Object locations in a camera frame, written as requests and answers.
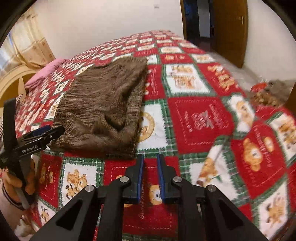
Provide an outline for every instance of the wooden furniture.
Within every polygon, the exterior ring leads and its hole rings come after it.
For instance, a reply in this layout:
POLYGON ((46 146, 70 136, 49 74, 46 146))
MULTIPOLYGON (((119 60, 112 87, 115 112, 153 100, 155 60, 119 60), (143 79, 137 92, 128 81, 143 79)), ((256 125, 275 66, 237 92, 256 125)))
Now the wooden furniture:
POLYGON ((3 116, 4 101, 23 93, 21 101, 26 96, 25 83, 37 72, 26 65, 20 65, 9 71, 0 79, 0 116, 3 116))

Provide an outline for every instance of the finger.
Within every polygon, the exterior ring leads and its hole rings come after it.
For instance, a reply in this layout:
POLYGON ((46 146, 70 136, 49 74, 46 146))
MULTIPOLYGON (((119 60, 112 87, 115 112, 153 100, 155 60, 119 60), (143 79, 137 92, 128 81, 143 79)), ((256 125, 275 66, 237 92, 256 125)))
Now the finger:
POLYGON ((35 162, 34 162, 33 159, 31 159, 31 162, 30 162, 30 168, 31 168, 32 170, 35 170, 35 162))
POLYGON ((16 176, 10 174, 9 172, 3 172, 2 179, 16 188, 22 187, 22 181, 18 179, 16 176))
POLYGON ((31 170, 27 176, 27 182, 31 183, 34 182, 35 172, 31 170))
POLYGON ((25 187, 25 191, 29 194, 32 195, 35 192, 35 184, 34 183, 29 183, 25 187))

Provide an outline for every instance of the floor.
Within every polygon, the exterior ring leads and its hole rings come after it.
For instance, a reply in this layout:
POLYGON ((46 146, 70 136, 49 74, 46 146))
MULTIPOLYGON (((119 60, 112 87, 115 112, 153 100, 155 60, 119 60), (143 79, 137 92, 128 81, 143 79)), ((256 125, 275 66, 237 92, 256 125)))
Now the floor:
POLYGON ((252 86, 258 83, 246 70, 236 67, 221 55, 214 52, 209 52, 209 54, 232 74, 243 90, 250 91, 252 86))

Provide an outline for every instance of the folded sweater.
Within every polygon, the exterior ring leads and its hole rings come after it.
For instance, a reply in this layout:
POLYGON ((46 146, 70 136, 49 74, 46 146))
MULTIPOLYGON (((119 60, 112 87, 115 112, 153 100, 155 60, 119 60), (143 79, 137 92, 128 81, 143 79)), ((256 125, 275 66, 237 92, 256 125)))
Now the folded sweater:
POLYGON ((50 148, 134 156, 147 59, 120 58, 78 75, 60 101, 53 127, 65 133, 50 148))

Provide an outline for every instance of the bedspread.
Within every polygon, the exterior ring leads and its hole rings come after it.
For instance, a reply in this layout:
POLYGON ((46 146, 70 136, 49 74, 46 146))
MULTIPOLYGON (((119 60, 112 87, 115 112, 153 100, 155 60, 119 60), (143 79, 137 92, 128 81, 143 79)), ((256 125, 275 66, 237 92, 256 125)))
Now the bedspread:
MULTIPOLYGON (((63 63, 22 103, 18 136, 53 123, 77 75, 125 56, 147 57, 148 75, 136 151, 145 155, 143 192, 139 205, 125 205, 123 238, 176 236, 176 206, 160 198, 157 153, 191 183, 216 185, 271 238, 296 208, 294 119, 284 108, 254 109, 226 69, 171 31, 114 39, 63 63)), ((87 184, 107 185, 134 163, 50 149, 38 160, 36 227, 87 184)))

